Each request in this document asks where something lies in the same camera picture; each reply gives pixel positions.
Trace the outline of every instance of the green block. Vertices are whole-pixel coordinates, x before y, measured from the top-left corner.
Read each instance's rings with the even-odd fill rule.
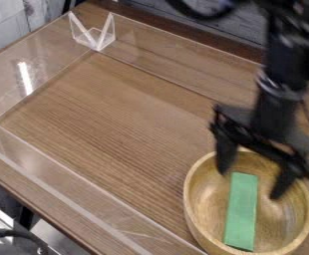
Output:
[[[240,250],[254,250],[258,178],[233,172],[224,243]]]

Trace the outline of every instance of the robotic arm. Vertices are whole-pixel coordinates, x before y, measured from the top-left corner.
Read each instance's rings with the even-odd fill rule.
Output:
[[[166,0],[182,14],[201,20],[229,15],[245,0],[221,0],[200,13],[182,0]],[[309,178],[309,136],[296,122],[296,111],[309,87],[309,0],[254,0],[268,14],[268,46],[257,78],[253,110],[218,105],[210,124],[217,143],[217,167],[225,174],[242,145],[281,166],[270,198],[279,199],[297,178]]]

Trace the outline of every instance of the bowl rim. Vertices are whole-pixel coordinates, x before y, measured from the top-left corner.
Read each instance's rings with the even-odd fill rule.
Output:
[[[246,148],[241,148],[238,150],[238,152],[248,152],[248,153],[254,153],[253,151],[248,150]],[[244,254],[252,254],[252,255],[277,255],[277,254],[291,254],[297,248],[299,246],[303,244],[303,242],[305,241],[308,235],[309,235],[309,191],[307,188],[305,183],[301,180],[297,180],[297,185],[303,190],[303,193],[305,195],[305,199],[307,199],[307,219],[305,219],[305,224],[304,227],[300,231],[300,234],[297,235],[297,237],[295,238],[295,240],[283,248],[269,251],[269,252],[245,252],[241,250],[237,250],[232,247],[229,247],[226,244],[224,244],[220,240],[217,240],[216,238],[210,237],[206,234],[206,231],[204,229],[200,228],[198,224],[197,224],[197,219],[194,216],[194,213],[192,211],[192,206],[190,206],[190,201],[189,201],[189,184],[192,181],[192,178],[198,170],[198,167],[205,163],[206,160],[209,160],[210,158],[213,158],[216,156],[216,152],[210,152],[208,155],[205,155],[193,165],[193,167],[189,170],[188,176],[185,178],[185,182],[184,182],[184,210],[185,210],[185,217],[189,217],[189,219],[186,219],[186,221],[189,220],[193,224],[194,229],[198,231],[198,233],[201,234],[201,236],[209,240],[209,242],[213,243],[214,246],[218,247],[218,249],[226,251],[230,254],[236,254],[236,255],[244,255]]]

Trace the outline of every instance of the clear plastic bracket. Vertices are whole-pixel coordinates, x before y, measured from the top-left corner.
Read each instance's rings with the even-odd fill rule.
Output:
[[[70,23],[75,41],[90,47],[94,51],[103,51],[117,41],[117,28],[114,14],[110,13],[103,30],[87,30],[77,15],[70,12]]]

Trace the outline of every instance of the wooden bowl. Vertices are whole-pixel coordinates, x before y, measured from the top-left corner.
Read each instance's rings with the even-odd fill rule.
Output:
[[[206,155],[192,167],[184,185],[185,218],[194,239],[212,255],[292,254],[309,234],[309,191],[296,181],[279,201],[269,193],[280,172],[275,162],[242,150],[232,168],[258,176],[258,204],[254,252],[244,252],[222,243],[230,188],[230,172],[216,169],[216,154]]]

